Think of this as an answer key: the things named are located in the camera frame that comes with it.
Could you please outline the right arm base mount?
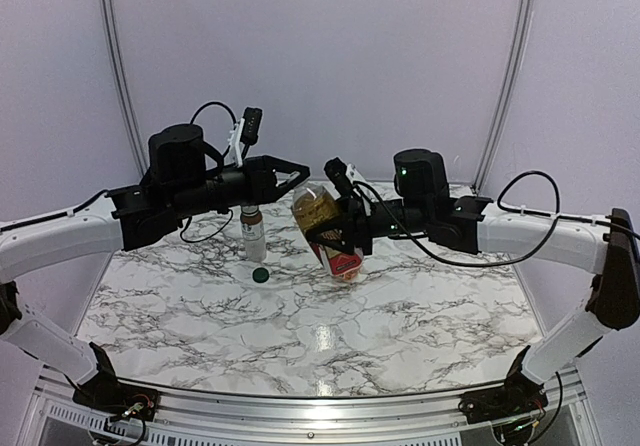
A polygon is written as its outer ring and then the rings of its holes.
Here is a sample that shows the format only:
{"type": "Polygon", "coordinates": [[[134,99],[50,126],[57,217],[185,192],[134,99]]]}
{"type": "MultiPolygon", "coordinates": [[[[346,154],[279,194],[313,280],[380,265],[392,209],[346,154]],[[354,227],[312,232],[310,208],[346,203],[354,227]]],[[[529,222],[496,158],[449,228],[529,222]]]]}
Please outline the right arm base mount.
{"type": "Polygon", "coordinates": [[[461,395],[458,410],[469,424],[505,419],[548,405],[543,384],[534,382],[523,373],[523,361],[529,349],[527,346],[516,356],[501,385],[461,395]]]}

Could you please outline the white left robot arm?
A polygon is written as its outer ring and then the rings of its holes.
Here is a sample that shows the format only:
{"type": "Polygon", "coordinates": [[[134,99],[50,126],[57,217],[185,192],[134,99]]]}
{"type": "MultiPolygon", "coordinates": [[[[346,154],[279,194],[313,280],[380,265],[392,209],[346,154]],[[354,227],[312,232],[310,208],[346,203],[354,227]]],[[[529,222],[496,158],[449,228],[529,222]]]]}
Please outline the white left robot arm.
{"type": "Polygon", "coordinates": [[[149,168],[137,185],[104,190],[84,203],[1,226],[1,339],[64,375],[106,411],[125,404],[126,389],[106,352],[81,341],[20,298],[19,277],[99,253],[157,243],[200,214],[280,200],[310,176],[307,166],[269,155],[246,157],[257,129],[246,120],[229,141],[233,159],[196,124],[176,124],[148,142],[149,168]]]}

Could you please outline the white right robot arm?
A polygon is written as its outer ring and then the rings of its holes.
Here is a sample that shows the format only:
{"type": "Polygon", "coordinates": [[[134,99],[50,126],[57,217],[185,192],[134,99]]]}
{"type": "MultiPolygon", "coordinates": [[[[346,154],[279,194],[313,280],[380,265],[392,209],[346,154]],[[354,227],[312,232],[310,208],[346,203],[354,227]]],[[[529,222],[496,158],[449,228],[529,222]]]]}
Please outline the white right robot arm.
{"type": "Polygon", "coordinates": [[[340,194],[337,216],[312,227],[305,236],[316,244],[369,255],[380,237],[403,234],[412,242],[423,234],[450,250],[476,255],[506,253],[514,262],[530,258],[582,269],[592,274],[586,299],[542,340],[517,356],[495,396],[506,414],[515,414],[534,393],[574,358],[588,352],[609,332],[639,319],[638,235],[627,211],[612,209],[590,218],[507,206],[478,196],[454,198],[442,156],[408,149],[394,158],[398,199],[377,192],[359,195],[364,184],[349,178],[334,158],[325,173],[340,194]]]}

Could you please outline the dark green bottle cap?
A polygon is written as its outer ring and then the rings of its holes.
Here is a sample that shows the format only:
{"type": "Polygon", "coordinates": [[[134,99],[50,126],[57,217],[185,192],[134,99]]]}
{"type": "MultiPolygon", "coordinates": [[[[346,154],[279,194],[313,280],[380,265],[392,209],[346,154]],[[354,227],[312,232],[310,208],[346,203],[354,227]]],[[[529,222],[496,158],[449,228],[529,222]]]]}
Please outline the dark green bottle cap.
{"type": "Polygon", "coordinates": [[[252,272],[252,280],[255,283],[263,284],[270,278],[270,272],[264,267],[255,268],[252,272]]]}

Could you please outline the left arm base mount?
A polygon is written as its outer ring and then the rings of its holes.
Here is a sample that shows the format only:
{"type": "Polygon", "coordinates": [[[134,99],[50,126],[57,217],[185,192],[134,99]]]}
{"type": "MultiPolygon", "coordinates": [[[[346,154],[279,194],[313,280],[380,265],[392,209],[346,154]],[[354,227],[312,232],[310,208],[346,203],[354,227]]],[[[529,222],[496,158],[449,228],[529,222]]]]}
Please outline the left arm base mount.
{"type": "Polygon", "coordinates": [[[73,401],[113,415],[124,413],[134,405],[141,404],[139,416],[145,421],[152,421],[156,414],[159,392],[156,389],[123,383],[116,377],[106,351],[93,342],[89,342],[89,347],[96,359],[96,374],[82,384],[67,378],[67,382],[75,390],[73,401]]]}

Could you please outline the coffee bottle white label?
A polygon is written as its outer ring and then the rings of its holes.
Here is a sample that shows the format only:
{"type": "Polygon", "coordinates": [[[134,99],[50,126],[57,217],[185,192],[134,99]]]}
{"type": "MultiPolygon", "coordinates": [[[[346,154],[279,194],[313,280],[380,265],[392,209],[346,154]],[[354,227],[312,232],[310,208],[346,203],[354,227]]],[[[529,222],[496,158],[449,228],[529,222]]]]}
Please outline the coffee bottle white label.
{"type": "Polygon", "coordinates": [[[263,216],[258,206],[241,207],[240,223],[247,259],[261,263],[266,259],[263,216]]]}

